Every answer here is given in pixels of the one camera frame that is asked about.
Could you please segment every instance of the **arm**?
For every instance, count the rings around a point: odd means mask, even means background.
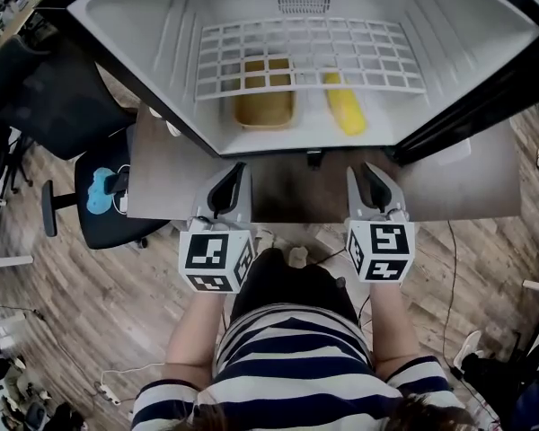
[[[184,380],[202,389],[208,387],[224,300],[223,294],[193,295],[170,338],[163,378]]]
[[[399,285],[371,285],[371,317],[376,373],[386,380],[397,369],[420,357],[420,343]]]

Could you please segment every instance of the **wooden table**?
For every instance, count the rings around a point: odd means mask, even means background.
[[[16,35],[24,24],[34,14],[34,6],[38,3],[38,0],[28,0],[28,3],[24,8],[18,12],[14,19],[4,28],[2,35],[0,35],[0,47],[4,45],[11,37]]]
[[[304,154],[211,157],[187,137],[173,137],[143,105],[132,149],[128,216],[188,219],[199,187],[237,161],[252,169],[253,222],[344,222],[346,169],[362,161],[378,165],[402,186],[413,221],[518,216],[519,174],[510,126],[499,124],[470,142],[470,156],[460,161],[438,155],[403,169],[379,150],[332,150],[322,168],[312,171]],[[455,156],[455,149],[449,153]]]

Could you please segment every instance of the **chair wheel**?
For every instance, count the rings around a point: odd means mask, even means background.
[[[136,246],[138,249],[147,248],[147,238],[142,238],[141,240],[136,241]]]

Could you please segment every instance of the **refrigerator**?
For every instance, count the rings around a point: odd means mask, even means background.
[[[539,0],[40,0],[37,10],[222,158],[376,147],[404,165],[539,101]],[[337,90],[355,94],[365,131],[337,124]],[[236,113],[243,97],[283,93],[283,126],[248,127]]]

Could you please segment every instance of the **black refrigerator frame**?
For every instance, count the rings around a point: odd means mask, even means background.
[[[145,84],[70,14],[67,7],[74,1],[40,0],[36,11],[204,151],[221,158],[240,156],[236,154],[219,155],[163,104]],[[507,1],[539,26],[539,4],[535,0]],[[539,102],[539,37],[498,72],[476,86],[456,103],[404,138],[399,144],[387,146],[384,149],[400,165],[414,163],[474,136],[537,102]],[[309,151],[326,153],[328,150],[339,149],[339,147],[334,149],[300,148],[264,153],[306,153]]]

